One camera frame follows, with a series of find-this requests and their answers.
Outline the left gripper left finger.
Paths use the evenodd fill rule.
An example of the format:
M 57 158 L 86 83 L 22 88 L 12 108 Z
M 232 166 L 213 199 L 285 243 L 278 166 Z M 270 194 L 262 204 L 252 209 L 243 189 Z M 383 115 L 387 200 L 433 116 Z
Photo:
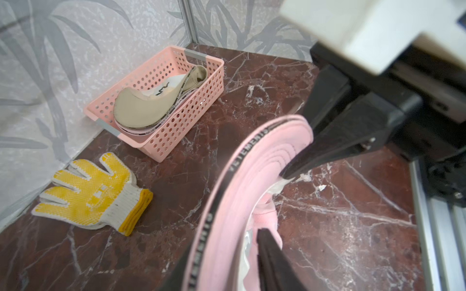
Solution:
M 185 251 L 170 276 L 165 279 L 158 291 L 181 291 L 189 251 Z

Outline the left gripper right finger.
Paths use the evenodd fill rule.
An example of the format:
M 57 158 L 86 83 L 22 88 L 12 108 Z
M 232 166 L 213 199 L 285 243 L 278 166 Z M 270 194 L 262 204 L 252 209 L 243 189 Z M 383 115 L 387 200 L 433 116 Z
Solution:
M 306 291 L 269 229 L 259 229 L 258 277 L 261 291 Z

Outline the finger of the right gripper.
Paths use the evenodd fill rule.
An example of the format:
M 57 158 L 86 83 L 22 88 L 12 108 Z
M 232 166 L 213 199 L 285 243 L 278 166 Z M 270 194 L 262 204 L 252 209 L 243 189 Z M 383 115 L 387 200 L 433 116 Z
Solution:
M 422 107 L 417 94 L 399 105 L 371 92 L 352 102 L 282 170 L 285 179 L 298 177 L 328 162 L 381 149 Z
M 332 65 L 320 70 L 302 115 L 318 135 L 346 107 L 351 97 L 351 81 Z

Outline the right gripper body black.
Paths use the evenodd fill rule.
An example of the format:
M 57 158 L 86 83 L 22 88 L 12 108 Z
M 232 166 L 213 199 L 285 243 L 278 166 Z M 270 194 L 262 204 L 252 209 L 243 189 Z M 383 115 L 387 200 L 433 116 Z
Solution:
M 349 77 L 351 97 L 341 113 L 348 109 L 358 97 L 371 92 L 389 100 L 394 105 L 401 104 L 402 98 L 408 98 L 410 95 L 417 94 L 421 97 L 417 92 L 391 78 L 373 76 L 364 72 L 320 44 L 314 45 L 310 54 L 319 71 L 326 65 L 332 65 Z M 408 119 L 384 147 L 388 147 L 405 160 L 415 160 L 420 156 L 427 156 L 431 160 L 446 160 L 465 153 L 466 133 L 461 126 L 454 125 L 429 109 L 422 99 L 422 107 Z

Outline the pink baseball cap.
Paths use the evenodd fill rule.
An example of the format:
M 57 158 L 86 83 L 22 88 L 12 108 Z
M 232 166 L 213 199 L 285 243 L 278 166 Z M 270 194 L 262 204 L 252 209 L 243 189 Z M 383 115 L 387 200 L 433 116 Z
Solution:
M 235 150 L 210 195 L 194 236 L 181 290 L 258 291 L 257 233 L 273 241 L 277 211 L 270 188 L 280 172 L 313 141 L 303 116 L 276 118 L 253 131 Z

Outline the beige baseball cap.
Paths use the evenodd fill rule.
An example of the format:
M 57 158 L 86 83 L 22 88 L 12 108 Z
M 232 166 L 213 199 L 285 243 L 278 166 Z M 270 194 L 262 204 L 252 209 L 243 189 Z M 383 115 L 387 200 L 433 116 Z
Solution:
M 159 128 L 207 79 L 207 69 L 196 65 L 188 73 L 171 76 L 150 90 L 138 91 L 127 87 L 115 99 L 115 123 L 131 135 L 148 135 Z

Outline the yellow white work glove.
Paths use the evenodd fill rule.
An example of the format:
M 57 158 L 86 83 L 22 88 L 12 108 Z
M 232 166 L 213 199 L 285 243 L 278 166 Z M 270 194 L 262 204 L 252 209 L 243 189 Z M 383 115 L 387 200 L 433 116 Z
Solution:
M 154 194 L 137 186 L 136 176 L 114 153 L 103 154 L 100 163 L 75 160 L 56 172 L 53 187 L 40 194 L 31 213 L 89 230 L 110 226 L 129 236 Z

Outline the pink plastic basket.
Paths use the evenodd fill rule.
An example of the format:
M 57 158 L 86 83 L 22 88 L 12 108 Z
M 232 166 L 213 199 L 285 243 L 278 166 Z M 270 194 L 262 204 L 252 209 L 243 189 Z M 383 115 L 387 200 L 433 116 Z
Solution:
M 224 61 L 166 47 L 84 113 L 131 147 L 162 162 L 224 91 Z

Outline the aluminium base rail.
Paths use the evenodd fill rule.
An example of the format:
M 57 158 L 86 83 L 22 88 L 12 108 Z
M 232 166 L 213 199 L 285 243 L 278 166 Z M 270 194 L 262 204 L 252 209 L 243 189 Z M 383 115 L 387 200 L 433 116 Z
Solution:
M 466 210 L 431 196 L 420 161 L 409 164 L 428 291 L 466 289 Z

